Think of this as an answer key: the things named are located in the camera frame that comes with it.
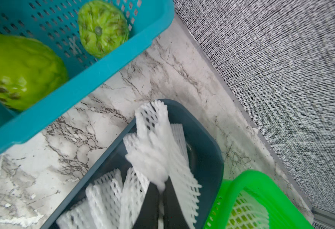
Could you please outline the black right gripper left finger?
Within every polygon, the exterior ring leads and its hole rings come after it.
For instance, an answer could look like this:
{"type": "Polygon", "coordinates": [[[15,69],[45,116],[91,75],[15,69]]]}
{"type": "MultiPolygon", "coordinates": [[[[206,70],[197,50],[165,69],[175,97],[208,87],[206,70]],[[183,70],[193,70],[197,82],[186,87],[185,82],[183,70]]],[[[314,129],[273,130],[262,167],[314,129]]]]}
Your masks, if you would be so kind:
{"type": "Polygon", "coordinates": [[[150,183],[139,216],[132,229],[157,229],[159,221],[159,190],[150,183]]]}

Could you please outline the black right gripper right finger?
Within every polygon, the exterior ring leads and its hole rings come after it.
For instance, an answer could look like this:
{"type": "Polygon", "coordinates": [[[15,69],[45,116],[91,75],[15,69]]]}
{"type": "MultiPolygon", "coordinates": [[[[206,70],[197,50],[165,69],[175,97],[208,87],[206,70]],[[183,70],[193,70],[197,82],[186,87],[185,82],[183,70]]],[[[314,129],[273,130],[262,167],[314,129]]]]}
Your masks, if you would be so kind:
{"type": "Polygon", "coordinates": [[[163,192],[164,228],[189,229],[170,177],[165,182],[165,186],[163,192]]]}

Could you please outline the white foam net sleeve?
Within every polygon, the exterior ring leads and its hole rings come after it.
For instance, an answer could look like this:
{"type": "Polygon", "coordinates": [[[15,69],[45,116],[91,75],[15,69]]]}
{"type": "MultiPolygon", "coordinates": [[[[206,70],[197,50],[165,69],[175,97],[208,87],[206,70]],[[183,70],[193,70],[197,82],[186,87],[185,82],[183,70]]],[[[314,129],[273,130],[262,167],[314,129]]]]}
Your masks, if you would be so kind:
{"type": "Polygon", "coordinates": [[[171,180],[184,220],[193,229],[202,186],[189,168],[182,125],[170,123],[167,109],[162,101],[155,100],[135,111],[137,132],[123,139],[126,159],[160,193],[171,180]]]}
{"type": "Polygon", "coordinates": [[[234,202],[226,229],[269,229],[266,208],[244,190],[234,202]]]}

